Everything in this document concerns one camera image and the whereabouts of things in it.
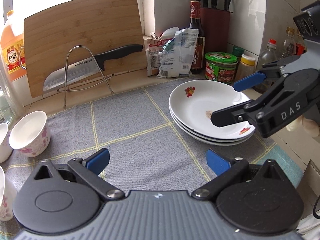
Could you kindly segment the right gloved hand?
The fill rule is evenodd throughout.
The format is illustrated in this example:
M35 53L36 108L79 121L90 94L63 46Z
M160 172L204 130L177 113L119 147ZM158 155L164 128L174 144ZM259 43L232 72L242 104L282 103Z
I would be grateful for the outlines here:
M315 122L314 120L305 118L303 115L286 126L286 129L289 132L292 132L298 128L304 129L304 131L313 138L319 136L319 124L317 124L317 122Z

